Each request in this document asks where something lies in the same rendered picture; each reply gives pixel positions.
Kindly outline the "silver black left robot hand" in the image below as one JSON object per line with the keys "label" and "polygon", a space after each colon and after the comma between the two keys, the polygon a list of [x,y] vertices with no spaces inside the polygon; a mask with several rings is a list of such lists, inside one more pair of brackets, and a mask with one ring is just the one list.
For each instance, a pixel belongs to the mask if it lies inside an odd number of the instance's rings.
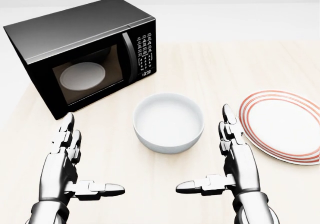
{"label": "silver black left robot hand", "polygon": [[39,183],[40,201],[60,201],[67,205],[71,198],[94,201],[101,197],[114,197],[125,193],[117,184],[99,184],[93,180],[79,181],[76,164],[81,159],[82,135],[74,130],[73,113],[67,113],[52,141]]}

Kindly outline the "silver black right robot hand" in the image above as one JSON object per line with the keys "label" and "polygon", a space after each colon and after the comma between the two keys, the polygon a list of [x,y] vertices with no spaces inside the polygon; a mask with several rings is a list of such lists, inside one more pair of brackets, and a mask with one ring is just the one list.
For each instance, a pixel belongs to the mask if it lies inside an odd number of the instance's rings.
{"label": "silver black right robot hand", "polygon": [[244,130],[228,104],[222,109],[223,121],[219,122],[219,149],[225,156],[225,175],[207,175],[204,179],[183,182],[175,191],[180,194],[203,196],[220,195],[231,190],[236,196],[242,192],[260,191],[257,165],[250,146],[243,138]]}

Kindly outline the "white plate with red rings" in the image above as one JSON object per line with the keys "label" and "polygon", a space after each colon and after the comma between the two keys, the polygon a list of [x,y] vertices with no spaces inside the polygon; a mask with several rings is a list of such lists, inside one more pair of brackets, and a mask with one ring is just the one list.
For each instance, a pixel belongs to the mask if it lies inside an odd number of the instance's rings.
{"label": "white plate with red rings", "polygon": [[242,101],[238,117],[246,137],[268,155],[293,164],[320,164],[320,102],[262,90]]}

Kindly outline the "white bowl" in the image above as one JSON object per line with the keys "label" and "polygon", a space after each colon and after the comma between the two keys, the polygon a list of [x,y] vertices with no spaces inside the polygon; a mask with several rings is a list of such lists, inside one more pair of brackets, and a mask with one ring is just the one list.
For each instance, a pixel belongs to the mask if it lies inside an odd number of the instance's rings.
{"label": "white bowl", "polygon": [[162,154],[178,154],[200,139],[205,119],[190,98],[176,93],[148,96],[135,108],[134,132],[148,149]]}

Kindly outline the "white microwave turntable plate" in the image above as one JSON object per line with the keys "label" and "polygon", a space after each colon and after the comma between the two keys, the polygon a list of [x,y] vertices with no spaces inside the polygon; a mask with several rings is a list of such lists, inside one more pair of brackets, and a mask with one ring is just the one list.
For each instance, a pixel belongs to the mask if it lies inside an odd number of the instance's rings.
{"label": "white microwave turntable plate", "polygon": [[59,81],[68,90],[84,91],[99,85],[105,75],[105,69],[100,64],[81,62],[65,69]]}

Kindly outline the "black microwave oven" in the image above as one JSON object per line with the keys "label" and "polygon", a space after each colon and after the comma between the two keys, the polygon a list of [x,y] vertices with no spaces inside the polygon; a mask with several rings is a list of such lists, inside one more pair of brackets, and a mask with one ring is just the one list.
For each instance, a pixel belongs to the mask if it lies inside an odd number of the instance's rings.
{"label": "black microwave oven", "polygon": [[[99,0],[4,30],[55,119],[157,70],[156,19],[125,0]],[[100,65],[104,79],[87,90],[64,87],[62,73],[84,62]]]}

